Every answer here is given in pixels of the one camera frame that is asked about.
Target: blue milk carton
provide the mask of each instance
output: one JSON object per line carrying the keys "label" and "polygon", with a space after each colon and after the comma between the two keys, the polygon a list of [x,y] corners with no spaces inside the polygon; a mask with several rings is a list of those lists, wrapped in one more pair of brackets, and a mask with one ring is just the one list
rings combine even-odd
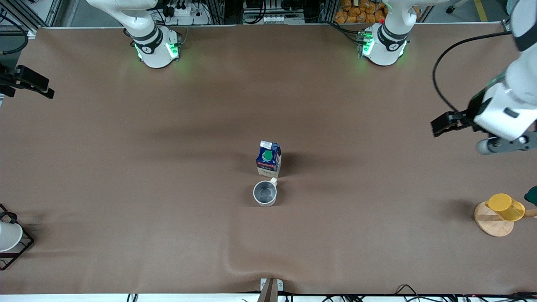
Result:
{"label": "blue milk carton", "polygon": [[280,145],[275,142],[261,141],[256,164],[260,175],[278,178],[281,166]]}

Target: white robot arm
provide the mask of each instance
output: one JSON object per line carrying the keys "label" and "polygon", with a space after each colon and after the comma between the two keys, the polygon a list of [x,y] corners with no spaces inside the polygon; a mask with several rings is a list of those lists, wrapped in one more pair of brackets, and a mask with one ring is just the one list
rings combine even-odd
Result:
{"label": "white robot arm", "polygon": [[528,150],[537,147],[537,2],[520,0],[511,14],[514,42],[520,56],[468,108],[449,111],[431,122],[435,137],[471,126],[489,134],[477,144],[481,154]]}
{"label": "white robot arm", "polygon": [[395,63],[403,54],[407,37],[416,23],[415,5],[433,5],[449,0],[382,0],[389,13],[383,24],[376,23],[365,29],[371,32],[365,44],[360,46],[361,55],[371,62],[387,66]]}
{"label": "white robot arm", "polygon": [[147,66],[162,68],[179,59],[180,36],[166,26],[157,26],[147,9],[158,0],[87,0],[119,21],[131,38],[138,56]]}

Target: table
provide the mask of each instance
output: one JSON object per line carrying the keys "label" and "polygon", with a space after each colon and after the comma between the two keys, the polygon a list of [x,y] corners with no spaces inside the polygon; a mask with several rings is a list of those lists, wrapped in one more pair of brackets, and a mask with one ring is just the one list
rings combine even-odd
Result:
{"label": "table", "polygon": [[[535,222],[498,239],[471,215],[495,193],[522,201],[535,152],[483,156],[484,134],[429,126],[448,110],[435,59],[500,30],[419,24],[378,67],[328,26],[192,28],[154,70],[120,29],[41,29],[19,63],[55,98],[0,109],[2,203],[36,239],[2,293],[534,289]],[[509,36],[464,44],[439,85],[464,109],[517,55]],[[260,140],[282,147],[269,208],[251,193]]]}

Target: round wooden board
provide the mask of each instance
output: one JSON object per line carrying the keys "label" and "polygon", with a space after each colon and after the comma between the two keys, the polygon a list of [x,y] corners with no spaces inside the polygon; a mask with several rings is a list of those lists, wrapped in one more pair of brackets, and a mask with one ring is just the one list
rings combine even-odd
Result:
{"label": "round wooden board", "polygon": [[493,210],[485,205],[485,202],[475,207],[474,220],[482,231],[494,237],[503,237],[513,231],[514,222],[501,220]]}

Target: green object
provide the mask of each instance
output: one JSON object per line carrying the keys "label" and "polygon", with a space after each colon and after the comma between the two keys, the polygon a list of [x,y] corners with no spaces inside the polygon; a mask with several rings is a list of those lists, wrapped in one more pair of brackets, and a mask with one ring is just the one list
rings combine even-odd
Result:
{"label": "green object", "polygon": [[371,49],[373,48],[374,44],[375,44],[375,39],[370,38],[369,41],[364,45],[363,55],[369,55],[371,53]]}
{"label": "green object", "polygon": [[171,57],[177,57],[178,47],[176,46],[176,44],[166,43],[166,48],[168,49],[168,52],[170,53]]}
{"label": "green object", "polygon": [[526,195],[524,195],[524,199],[529,201],[530,203],[537,205],[537,186],[534,186],[531,188]]}
{"label": "green object", "polygon": [[263,159],[266,161],[272,160],[272,151],[266,150],[263,152]]}
{"label": "green object", "polygon": [[140,49],[138,48],[138,45],[136,45],[136,43],[134,44],[134,48],[136,48],[136,51],[138,52],[138,57],[141,60],[142,59],[142,54],[140,53]]}

